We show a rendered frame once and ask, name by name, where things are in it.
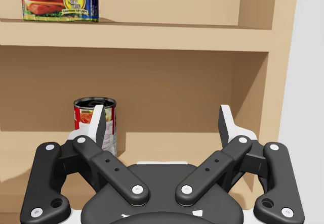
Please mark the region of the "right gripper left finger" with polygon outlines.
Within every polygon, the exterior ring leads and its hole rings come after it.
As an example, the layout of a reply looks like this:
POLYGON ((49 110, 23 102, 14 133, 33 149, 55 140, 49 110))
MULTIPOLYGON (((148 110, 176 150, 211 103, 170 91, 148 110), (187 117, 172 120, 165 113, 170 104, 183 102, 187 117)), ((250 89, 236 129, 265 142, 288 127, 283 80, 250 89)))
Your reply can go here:
POLYGON ((60 224, 72 212, 61 194, 67 175, 80 173, 100 191, 110 184, 129 204, 142 206, 149 200, 149 188, 99 142, 106 130, 105 109, 97 105, 87 131, 71 132, 64 145, 40 144, 35 152, 23 204, 21 224, 60 224))

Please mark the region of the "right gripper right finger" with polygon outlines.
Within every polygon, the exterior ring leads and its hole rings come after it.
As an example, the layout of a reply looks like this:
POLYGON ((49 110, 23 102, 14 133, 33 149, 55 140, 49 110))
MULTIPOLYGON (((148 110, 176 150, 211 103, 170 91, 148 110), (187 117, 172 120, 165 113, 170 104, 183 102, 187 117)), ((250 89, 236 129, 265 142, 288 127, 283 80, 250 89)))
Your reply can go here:
POLYGON ((245 173, 257 175, 263 188, 253 207, 264 224, 304 224, 305 215, 286 145, 261 145, 256 134, 237 126, 229 105, 221 105, 218 130, 222 149, 215 151, 175 190, 176 201, 192 206, 214 185, 229 192, 245 173))

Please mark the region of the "pale wooden shelf unit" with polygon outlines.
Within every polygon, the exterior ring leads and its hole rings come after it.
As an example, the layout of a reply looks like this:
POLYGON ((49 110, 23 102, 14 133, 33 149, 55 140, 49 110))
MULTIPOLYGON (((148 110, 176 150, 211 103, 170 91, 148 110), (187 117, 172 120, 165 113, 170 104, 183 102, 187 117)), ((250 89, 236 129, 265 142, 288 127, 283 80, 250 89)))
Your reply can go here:
POLYGON ((32 22, 0 0, 0 223, 19 220, 35 150, 63 144, 73 102, 117 102, 124 164, 201 164, 219 107, 276 142, 296 0, 99 0, 97 23, 32 22))

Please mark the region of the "red and white can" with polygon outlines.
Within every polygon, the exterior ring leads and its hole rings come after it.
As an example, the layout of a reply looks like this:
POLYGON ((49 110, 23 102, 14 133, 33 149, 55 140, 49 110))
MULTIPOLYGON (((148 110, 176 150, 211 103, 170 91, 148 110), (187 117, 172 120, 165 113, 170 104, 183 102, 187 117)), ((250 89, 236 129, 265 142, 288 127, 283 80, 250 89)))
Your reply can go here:
POLYGON ((104 105, 106 131, 102 149, 117 156, 116 101, 106 97, 86 97, 74 101, 75 129, 88 127, 96 105, 104 105))

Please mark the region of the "green and blue rectangular can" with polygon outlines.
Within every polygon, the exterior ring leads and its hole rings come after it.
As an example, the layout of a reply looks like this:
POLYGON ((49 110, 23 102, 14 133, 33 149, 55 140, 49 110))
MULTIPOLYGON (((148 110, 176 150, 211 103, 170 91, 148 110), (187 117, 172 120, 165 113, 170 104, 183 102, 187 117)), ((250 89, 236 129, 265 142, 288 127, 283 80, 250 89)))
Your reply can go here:
POLYGON ((22 0, 27 21, 99 21, 99 0, 22 0))

